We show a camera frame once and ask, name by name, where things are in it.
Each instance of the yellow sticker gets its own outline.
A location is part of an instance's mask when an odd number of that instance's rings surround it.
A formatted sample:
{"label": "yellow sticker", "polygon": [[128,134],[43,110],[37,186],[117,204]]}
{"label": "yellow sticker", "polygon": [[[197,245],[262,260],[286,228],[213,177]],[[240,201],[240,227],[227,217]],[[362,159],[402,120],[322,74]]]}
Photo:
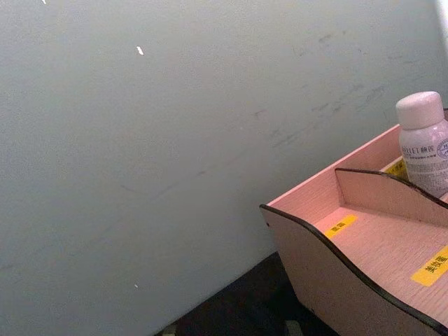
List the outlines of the yellow sticker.
{"label": "yellow sticker", "polygon": [[331,229],[325,231],[324,235],[330,239],[334,235],[340,233],[347,226],[350,226],[354,221],[356,221],[356,219],[357,217],[355,215],[348,215],[347,217],[344,217],[342,220],[340,220],[339,223],[333,226]]}
{"label": "yellow sticker", "polygon": [[406,170],[405,161],[403,159],[401,159],[401,160],[395,162],[388,169],[386,169],[386,173],[392,174],[392,175],[395,175],[397,177],[407,180],[407,170]]}
{"label": "yellow sticker", "polygon": [[448,271],[448,246],[434,255],[411,279],[423,286],[431,286]]}

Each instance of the white bottle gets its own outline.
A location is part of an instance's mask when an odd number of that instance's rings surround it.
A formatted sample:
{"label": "white bottle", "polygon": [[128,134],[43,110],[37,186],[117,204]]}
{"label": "white bottle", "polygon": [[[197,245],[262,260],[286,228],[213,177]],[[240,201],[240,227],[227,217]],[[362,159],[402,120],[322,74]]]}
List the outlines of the white bottle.
{"label": "white bottle", "polygon": [[448,121],[436,92],[419,92],[397,105],[400,147],[409,181],[435,197],[448,193]]}

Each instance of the bottle cap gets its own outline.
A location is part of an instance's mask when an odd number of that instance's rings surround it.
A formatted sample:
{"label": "bottle cap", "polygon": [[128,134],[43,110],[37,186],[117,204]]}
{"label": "bottle cap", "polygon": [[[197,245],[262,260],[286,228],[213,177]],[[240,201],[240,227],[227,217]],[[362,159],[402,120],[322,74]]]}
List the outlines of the bottle cap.
{"label": "bottle cap", "polygon": [[395,106],[404,130],[418,130],[445,119],[442,99],[434,91],[418,92],[401,99]]}

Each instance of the floor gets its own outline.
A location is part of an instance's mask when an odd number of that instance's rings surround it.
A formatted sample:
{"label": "floor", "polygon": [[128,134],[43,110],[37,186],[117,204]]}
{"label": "floor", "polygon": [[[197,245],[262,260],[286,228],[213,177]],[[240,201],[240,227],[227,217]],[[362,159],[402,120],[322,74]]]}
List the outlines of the floor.
{"label": "floor", "polygon": [[284,336],[291,320],[304,336],[337,336],[298,302],[275,253],[173,324],[176,336]]}

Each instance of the wooden organizer box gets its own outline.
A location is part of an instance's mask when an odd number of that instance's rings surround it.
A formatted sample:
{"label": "wooden organizer box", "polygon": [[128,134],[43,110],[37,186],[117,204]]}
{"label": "wooden organizer box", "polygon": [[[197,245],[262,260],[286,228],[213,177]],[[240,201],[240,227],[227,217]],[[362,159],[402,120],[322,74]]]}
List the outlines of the wooden organizer box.
{"label": "wooden organizer box", "polygon": [[260,207],[299,301],[341,336],[448,335],[448,204],[379,171],[399,131]]}

